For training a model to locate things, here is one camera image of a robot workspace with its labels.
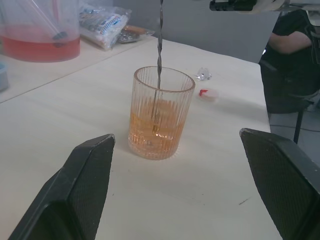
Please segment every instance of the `white table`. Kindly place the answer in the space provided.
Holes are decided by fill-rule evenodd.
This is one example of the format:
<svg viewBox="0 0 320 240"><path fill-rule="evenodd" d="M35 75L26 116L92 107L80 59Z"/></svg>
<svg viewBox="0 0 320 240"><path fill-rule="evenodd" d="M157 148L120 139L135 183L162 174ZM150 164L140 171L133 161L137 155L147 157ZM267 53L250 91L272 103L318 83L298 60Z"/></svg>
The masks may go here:
<svg viewBox="0 0 320 240"><path fill-rule="evenodd" d="M34 63L25 62L0 55L0 62L7 65L9 88L0 92L0 103L48 84L81 69L111 58L119 53L140 46L154 37L130 44L116 44L112 50L104 51L85 40L80 41L80 56L62 62Z"/></svg>
<svg viewBox="0 0 320 240"><path fill-rule="evenodd" d="M280 240L255 187L241 128L270 131L257 64L163 42L163 65L197 82L177 153L152 161L132 154L128 127L134 71L157 62L157 41L0 104L0 238L7 238L72 149L116 137L97 240ZM197 98L215 88L217 103Z"/></svg>

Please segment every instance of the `chair leg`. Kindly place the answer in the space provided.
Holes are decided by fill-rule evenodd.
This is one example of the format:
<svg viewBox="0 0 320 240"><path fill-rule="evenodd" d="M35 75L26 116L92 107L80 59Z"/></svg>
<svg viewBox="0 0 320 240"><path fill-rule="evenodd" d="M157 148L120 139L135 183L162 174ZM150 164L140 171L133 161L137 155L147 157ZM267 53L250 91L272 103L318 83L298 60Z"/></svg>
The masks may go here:
<svg viewBox="0 0 320 240"><path fill-rule="evenodd" d="M304 116L304 110L300 111L298 113L298 118L296 120L296 125L295 125L295 131L294 131L294 138L293 141L298 144L299 140L299 135L300 135L300 129L301 129L301 123L302 123L302 118Z"/></svg>

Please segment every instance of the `red liquid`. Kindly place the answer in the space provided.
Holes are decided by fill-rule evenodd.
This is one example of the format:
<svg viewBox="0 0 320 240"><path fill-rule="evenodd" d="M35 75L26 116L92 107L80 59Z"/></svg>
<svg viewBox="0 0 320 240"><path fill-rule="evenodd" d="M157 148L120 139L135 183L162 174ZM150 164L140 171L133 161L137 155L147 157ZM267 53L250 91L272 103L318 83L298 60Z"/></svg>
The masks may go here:
<svg viewBox="0 0 320 240"><path fill-rule="evenodd" d="M80 37L54 41L41 29L30 26L15 26L6 32L7 36L2 37L3 50L14 59L51 63L74 59L80 54Z"/></svg>

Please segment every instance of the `person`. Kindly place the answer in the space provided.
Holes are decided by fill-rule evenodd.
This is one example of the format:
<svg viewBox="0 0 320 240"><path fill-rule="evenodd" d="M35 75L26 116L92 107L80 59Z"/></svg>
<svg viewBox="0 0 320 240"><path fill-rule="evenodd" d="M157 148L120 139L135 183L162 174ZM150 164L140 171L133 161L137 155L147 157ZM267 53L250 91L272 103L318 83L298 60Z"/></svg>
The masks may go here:
<svg viewBox="0 0 320 240"><path fill-rule="evenodd" d="M289 12L274 26L260 60L264 94L308 96L320 87L320 66L313 61L311 31L304 10Z"/></svg>

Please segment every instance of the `floor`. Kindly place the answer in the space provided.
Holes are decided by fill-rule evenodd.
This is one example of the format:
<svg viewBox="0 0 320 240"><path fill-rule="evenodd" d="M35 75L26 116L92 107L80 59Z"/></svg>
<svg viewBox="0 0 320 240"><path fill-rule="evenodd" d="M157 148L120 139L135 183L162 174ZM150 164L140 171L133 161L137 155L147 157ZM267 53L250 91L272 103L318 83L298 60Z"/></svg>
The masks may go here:
<svg viewBox="0 0 320 240"><path fill-rule="evenodd" d="M297 116L297 113L272 114L271 132L293 140ZM301 128L298 145L320 167L320 108L311 107L304 113Z"/></svg>

